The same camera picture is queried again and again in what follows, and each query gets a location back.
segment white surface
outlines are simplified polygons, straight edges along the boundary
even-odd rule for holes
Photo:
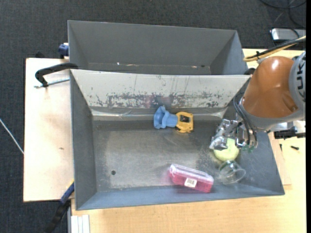
[[[73,179],[69,82],[34,88],[37,70],[61,59],[26,60],[24,201],[58,200]],[[46,75],[47,81],[68,71]]]

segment pink box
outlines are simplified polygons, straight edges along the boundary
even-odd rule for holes
[[[169,176],[174,184],[206,193],[210,192],[214,184],[214,179],[209,174],[178,164],[171,164]]]

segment black carpet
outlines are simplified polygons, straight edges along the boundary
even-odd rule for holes
[[[280,7],[288,4],[265,1]],[[21,146],[24,58],[38,51],[59,58],[58,46],[67,42],[67,20],[234,29],[244,48],[268,48],[273,46],[272,27],[306,25],[306,5],[289,11],[259,0],[0,0],[0,118]],[[23,156],[0,125],[1,233],[42,232],[56,210],[55,201],[23,203],[22,188]],[[66,232],[66,227],[65,217],[55,232]]]

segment barcode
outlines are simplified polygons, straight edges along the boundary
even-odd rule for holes
[[[196,183],[197,183],[197,180],[186,178],[185,186],[193,188],[196,186]]]

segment yellow ball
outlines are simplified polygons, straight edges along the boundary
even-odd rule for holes
[[[221,161],[233,161],[239,154],[239,149],[235,146],[234,139],[227,139],[228,148],[225,150],[214,150],[217,159]]]

